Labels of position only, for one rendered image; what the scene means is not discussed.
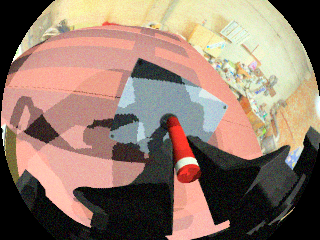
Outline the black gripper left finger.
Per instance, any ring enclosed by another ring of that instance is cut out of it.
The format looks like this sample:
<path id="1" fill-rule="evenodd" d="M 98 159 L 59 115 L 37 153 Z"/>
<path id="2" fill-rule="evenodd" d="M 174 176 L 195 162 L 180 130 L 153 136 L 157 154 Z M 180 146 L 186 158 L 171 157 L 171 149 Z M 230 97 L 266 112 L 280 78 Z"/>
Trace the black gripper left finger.
<path id="1" fill-rule="evenodd" d="M 89 211 L 121 219 L 155 220 L 165 236 L 173 235 L 173 144 L 165 139 L 151 163 L 123 187 L 77 187 L 73 196 Z"/>

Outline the dark red peg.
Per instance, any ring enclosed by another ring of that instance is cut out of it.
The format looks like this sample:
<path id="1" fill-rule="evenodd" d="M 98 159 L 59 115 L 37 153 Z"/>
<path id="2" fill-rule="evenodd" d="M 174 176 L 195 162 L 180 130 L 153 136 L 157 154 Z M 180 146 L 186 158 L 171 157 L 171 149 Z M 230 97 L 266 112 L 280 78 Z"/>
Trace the dark red peg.
<path id="1" fill-rule="evenodd" d="M 173 163 L 175 163 L 176 179 L 180 183 L 193 183 L 201 176 L 201 169 L 193 155 L 191 144 L 184 135 L 184 129 L 176 117 L 167 121 L 169 139 L 173 144 Z"/>

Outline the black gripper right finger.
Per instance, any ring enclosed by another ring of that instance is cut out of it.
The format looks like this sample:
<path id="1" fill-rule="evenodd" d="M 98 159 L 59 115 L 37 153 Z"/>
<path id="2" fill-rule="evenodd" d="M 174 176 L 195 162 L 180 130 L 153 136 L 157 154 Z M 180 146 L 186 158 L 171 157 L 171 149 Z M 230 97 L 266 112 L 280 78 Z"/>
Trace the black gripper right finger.
<path id="1" fill-rule="evenodd" d="M 257 159 L 241 159 L 191 135 L 191 151 L 201 169 L 199 183 L 211 212 L 213 224 L 223 224 L 252 191 L 253 187 L 287 160 L 291 145 Z"/>

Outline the grey flat panel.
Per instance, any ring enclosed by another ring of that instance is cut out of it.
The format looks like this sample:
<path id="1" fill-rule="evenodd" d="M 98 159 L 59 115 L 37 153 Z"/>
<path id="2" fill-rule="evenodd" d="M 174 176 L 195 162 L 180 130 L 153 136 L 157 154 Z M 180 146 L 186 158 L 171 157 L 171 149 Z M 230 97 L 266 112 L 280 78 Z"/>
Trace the grey flat panel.
<path id="1" fill-rule="evenodd" d="M 109 139 L 155 156 L 176 117 L 185 136 L 208 143 L 228 104 L 167 68 L 137 59 L 117 104 Z"/>

